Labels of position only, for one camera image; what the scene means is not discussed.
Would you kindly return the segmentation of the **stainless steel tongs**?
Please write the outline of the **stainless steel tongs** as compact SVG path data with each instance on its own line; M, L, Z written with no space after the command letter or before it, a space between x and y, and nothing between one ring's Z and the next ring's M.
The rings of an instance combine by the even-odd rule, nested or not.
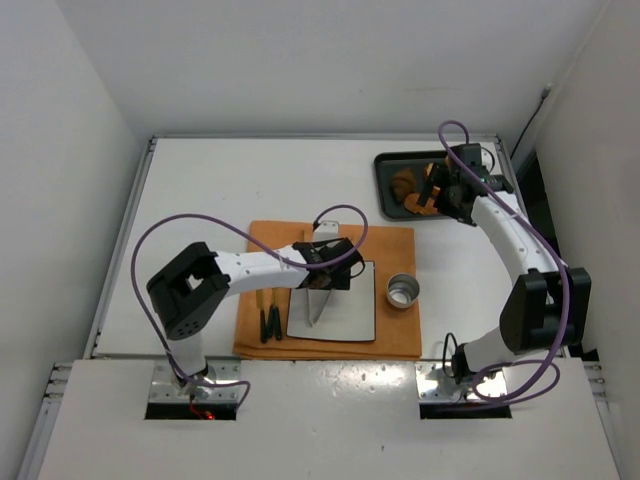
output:
M314 327L330 298L330 290L307 290L307 324Z

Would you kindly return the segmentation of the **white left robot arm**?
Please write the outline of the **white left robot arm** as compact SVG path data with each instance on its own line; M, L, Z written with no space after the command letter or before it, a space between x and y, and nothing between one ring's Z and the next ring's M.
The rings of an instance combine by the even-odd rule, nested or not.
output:
M207 367L200 352L178 358L178 345L198 335L225 298L279 288L349 290L351 270L363 261L347 238L242 254L214 252L204 242L187 246L146 285L179 384L203 376Z

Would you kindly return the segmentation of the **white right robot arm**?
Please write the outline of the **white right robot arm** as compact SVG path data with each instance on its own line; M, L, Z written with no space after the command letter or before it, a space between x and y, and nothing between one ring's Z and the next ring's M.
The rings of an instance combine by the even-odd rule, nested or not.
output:
M442 152L388 152L374 169L380 206L393 220L447 216L479 227L500 256L512 290L499 325L456 346L451 374L469 380L518 358L581 343L591 292L583 268L567 268L519 211L512 185L483 162L478 143L454 147L457 162Z

